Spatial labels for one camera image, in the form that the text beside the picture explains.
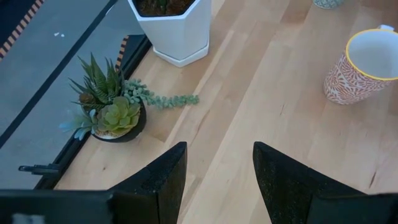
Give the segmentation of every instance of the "round black pot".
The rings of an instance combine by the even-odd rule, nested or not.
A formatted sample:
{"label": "round black pot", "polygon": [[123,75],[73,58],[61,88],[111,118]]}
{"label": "round black pot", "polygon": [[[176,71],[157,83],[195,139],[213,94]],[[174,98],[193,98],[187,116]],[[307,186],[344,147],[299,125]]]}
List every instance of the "round black pot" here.
{"label": "round black pot", "polygon": [[141,105],[141,110],[140,110],[140,114],[139,114],[138,123],[127,134],[120,136],[116,139],[102,139],[102,138],[96,136],[95,134],[93,134],[94,138],[99,139],[104,142],[115,142],[115,143],[128,142],[128,141],[135,139],[142,132],[142,130],[144,130],[145,124],[147,122],[147,111],[145,110],[145,106],[144,106],[144,103],[142,102],[142,100],[139,104]]}

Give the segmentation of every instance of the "potted plant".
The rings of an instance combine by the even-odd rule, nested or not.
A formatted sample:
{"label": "potted plant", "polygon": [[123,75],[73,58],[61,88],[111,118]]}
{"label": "potted plant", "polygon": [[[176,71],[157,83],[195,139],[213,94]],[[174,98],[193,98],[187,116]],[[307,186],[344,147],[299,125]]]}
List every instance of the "potted plant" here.
{"label": "potted plant", "polygon": [[207,55],[211,0],[128,0],[154,52],[177,67]]}
{"label": "potted plant", "polygon": [[82,140],[90,132],[95,138],[107,142],[127,142],[136,138],[144,129],[147,115],[144,102],[158,109],[195,105],[198,96],[184,95],[167,98],[155,96],[141,80],[124,80],[112,62],[106,60],[105,75],[94,56],[91,64],[81,64],[86,72],[84,86],[74,80],[71,87],[79,94],[79,113],[73,119],[62,123],[60,128],[75,131],[74,137]]}

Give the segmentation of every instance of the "soil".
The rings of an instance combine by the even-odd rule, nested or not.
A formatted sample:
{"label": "soil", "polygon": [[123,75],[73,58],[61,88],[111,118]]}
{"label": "soil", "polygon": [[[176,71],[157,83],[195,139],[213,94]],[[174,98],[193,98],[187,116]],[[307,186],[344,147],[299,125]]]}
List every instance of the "soil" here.
{"label": "soil", "polygon": [[162,9],[159,0],[135,0],[138,13],[142,17],[179,16],[191,6],[195,0],[167,0],[166,9]]}

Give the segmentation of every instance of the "succulent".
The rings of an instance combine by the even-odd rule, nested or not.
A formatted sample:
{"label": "succulent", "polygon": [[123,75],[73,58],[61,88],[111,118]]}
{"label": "succulent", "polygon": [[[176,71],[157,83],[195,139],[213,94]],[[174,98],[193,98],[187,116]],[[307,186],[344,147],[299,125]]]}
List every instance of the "succulent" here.
{"label": "succulent", "polygon": [[79,102],[84,108],[97,109],[98,111],[106,105],[110,105],[113,99],[120,95],[123,87],[121,75],[115,70],[112,61],[106,59],[107,74],[105,75],[91,54],[91,65],[79,57],[86,75],[84,77],[85,86],[79,85],[70,79],[71,87],[79,94]]}
{"label": "succulent", "polygon": [[146,101],[149,106],[154,105],[160,110],[199,103],[198,95],[155,96],[153,91],[148,90],[147,85],[142,84],[140,79],[135,78],[124,81],[123,96],[129,99],[130,103],[138,103],[142,100]]}
{"label": "succulent", "polygon": [[98,130],[113,134],[124,134],[138,123],[140,104],[130,104],[123,96],[115,97],[112,105],[98,113]]}
{"label": "succulent", "polygon": [[73,121],[60,124],[60,128],[64,129],[64,131],[76,130],[75,138],[82,140],[88,131],[91,131],[92,134],[95,133],[98,124],[95,114],[96,110],[91,110],[89,113],[82,110],[81,113],[73,115]]}

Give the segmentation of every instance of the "white hexagonal planter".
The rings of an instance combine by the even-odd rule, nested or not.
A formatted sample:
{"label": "white hexagonal planter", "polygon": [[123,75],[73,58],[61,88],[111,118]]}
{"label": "white hexagonal planter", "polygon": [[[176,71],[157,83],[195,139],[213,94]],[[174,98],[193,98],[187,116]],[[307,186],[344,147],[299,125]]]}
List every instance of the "white hexagonal planter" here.
{"label": "white hexagonal planter", "polygon": [[207,55],[211,0],[195,0],[184,14],[162,17],[142,17],[132,0],[128,1],[159,57],[182,67]]}

